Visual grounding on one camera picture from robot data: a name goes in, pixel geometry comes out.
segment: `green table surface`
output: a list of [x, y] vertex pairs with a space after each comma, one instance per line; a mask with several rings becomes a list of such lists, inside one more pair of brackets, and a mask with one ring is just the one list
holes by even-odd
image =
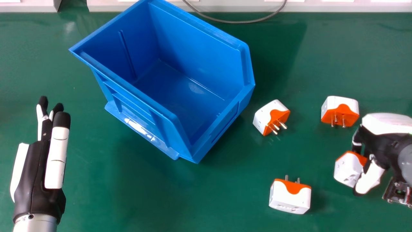
[[[412, 230], [411, 210], [381, 199], [390, 173], [361, 198], [333, 179], [356, 128], [320, 123], [328, 95], [357, 99], [361, 116], [412, 115], [412, 14], [283, 13], [257, 24], [212, 23], [248, 43], [256, 88], [200, 164], [171, 160], [106, 112], [93, 74], [69, 53], [115, 15], [89, 13], [76, 1], [57, 14], [0, 14], [0, 231], [12, 230], [14, 158], [20, 142], [36, 140], [41, 95], [72, 116], [60, 232]], [[288, 129], [262, 137], [253, 115], [273, 99], [291, 110]], [[285, 174], [312, 186], [304, 215], [268, 206], [273, 179]]]

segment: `robotic hand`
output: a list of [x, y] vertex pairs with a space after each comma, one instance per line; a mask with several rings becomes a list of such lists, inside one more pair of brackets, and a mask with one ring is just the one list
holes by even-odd
[[13, 168], [13, 232], [55, 232], [66, 207], [62, 190], [70, 115], [58, 103], [47, 114], [47, 98], [36, 106], [37, 142], [21, 143]]
[[393, 177], [383, 195], [411, 207], [412, 118], [390, 113], [367, 114], [352, 139], [351, 151], [367, 158], [353, 193], [361, 196], [380, 183], [383, 173], [392, 168]]

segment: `white and orange plug adapter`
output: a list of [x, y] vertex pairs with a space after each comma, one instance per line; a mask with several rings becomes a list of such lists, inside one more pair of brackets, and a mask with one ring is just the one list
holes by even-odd
[[[333, 178], [338, 182], [353, 188], [358, 181], [363, 167], [368, 159], [358, 153], [347, 151], [335, 161]], [[378, 180], [373, 187], [380, 184]]]
[[285, 179], [275, 179], [270, 187], [269, 206], [271, 208], [294, 214], [304, 214], [310, 208], [312, 189], [309, 185]]
[[338, 96], [328, 96], [322, 105], [321, 122], [332, 127], [352, 126], [359, 118], [359, 104], [355, 99]]
[[289, 114], [290, 110], [282, 102], [273, 100], [256, 111], [253, 125], [263, 136], [271, 132], [277, 135], [280, 127], [287, 129], [285, 122]]

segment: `blue plastic bin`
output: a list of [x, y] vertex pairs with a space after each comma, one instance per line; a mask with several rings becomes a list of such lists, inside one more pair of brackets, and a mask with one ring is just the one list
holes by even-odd
[[140, 0], [70, 48], [105, 109], [172, 159], [200, 162], [249, 103], [248, 46], [163, 0]]

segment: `gray wire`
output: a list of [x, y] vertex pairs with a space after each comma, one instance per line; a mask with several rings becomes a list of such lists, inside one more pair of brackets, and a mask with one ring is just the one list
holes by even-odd
[[276, 14], [278, 14], [286, 5], [286, 2], [288, 0], [284, 0], [282, 5], [279, 7], [279, 9], [277, 9], [275, 12], [271, 13], [268, 16], [265, 16], [263, 18], [260, 19], [254, 19], [254, 20], [246, 20], [246, 21], [230, 21], [230, 20], [222, 20], [222, 19], [216, 19], [213, 17], [209, 17], [203, 13], [201, 13], [200, 11], [198, 11], [196, 8], [194, 8], [187, 0], [183, 0], [183, 2], [190, 7], [194, 12], [198, 13], [200, 16], [210, 19], [212, 21], [216, 21], [216, 22], [220, 22], [220, 23], [225, 23], [225, 24], [251, 24], [251, 23], [257, 23], [257, 22], [261, 22], [264, 21], [266, 19], [272, 18], [273, 16], [275, 16]]

